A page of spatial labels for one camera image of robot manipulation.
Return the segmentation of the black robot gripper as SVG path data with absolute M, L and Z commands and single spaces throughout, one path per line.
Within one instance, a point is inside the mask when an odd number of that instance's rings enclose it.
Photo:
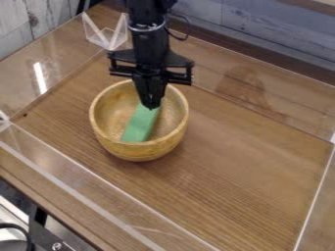
M 165 96 L 168 82 L 192 84 L 195 63 L 169 49 L 169 31 L 165 24 L 156 26 L 129 25 L 132 48 L 111 50 L 109 73 L 124 77 L 133 76 L 133 82 L 141 104 L 156 109 Z M 151 94 L 145 76 L 151 79 Z

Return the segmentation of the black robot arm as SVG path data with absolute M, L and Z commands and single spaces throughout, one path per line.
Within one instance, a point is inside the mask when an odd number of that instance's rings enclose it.
M 132 48 L 111 50 L 109 73 L 131 77 L 148 109 L 161 105 L 169 83 L 191 85 L 195 62 L 169 48 L 168 10 L 177 0 L 125 0 Z

